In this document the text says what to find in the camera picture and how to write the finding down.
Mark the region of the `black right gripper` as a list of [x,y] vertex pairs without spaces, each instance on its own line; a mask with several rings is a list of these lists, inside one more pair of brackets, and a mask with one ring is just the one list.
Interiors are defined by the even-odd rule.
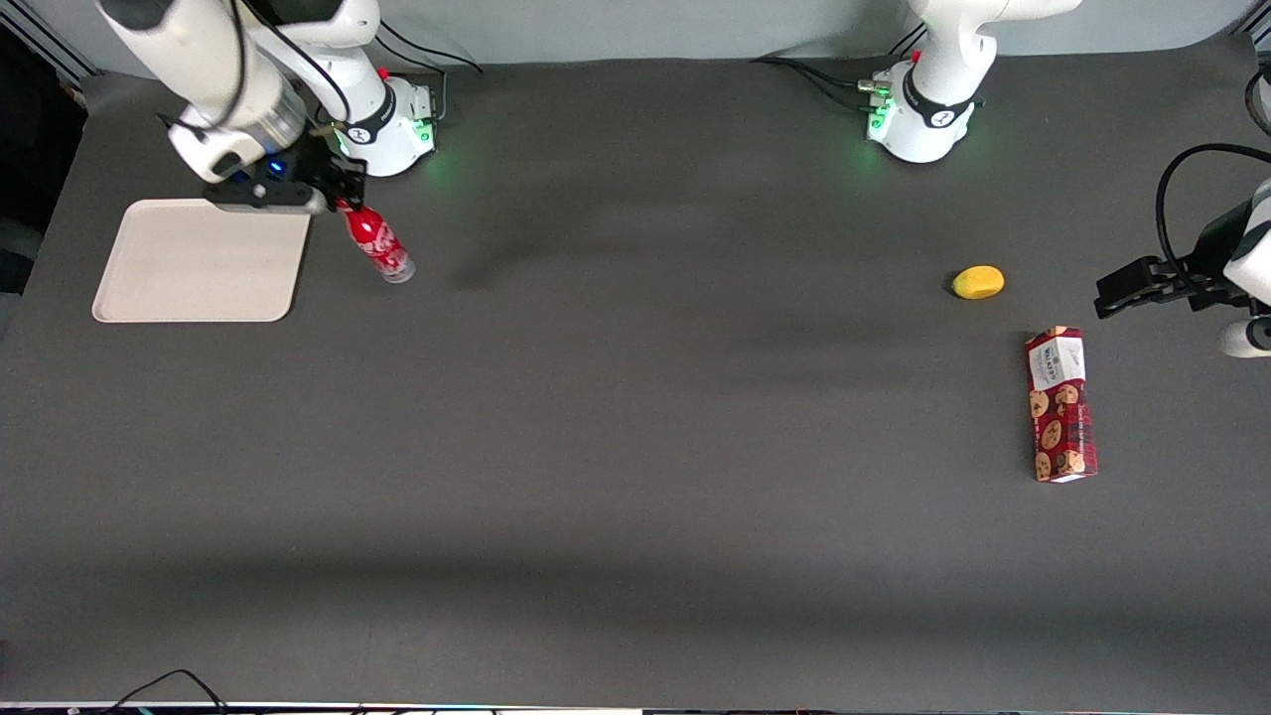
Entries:
[[364,159],[337,157],[330,141],[310,135],[222,182],[205,183],[210,204],[238,213],[325,215],[341,203],[364,207]]

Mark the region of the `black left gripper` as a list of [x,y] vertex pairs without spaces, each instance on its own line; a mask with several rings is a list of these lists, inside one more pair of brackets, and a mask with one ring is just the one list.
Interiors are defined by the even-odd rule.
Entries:
[[1120,271],[1121,279],[1098,279],[1094,312],[1098,320],[1108,320],[1126,309],[1146,304],[1171,304],[1188,298],[1191,311],[1206,311],[1216,305],[1254,311],[1247,291],[1238,288],[1224,276],[1227,262],[1235,254],[1243,239],[1252,201],[1244,201],[1202,229],[1193,250],[1182,258],[1193,290],[1188,290],[1188,277],[1159,257],[1140,257]]

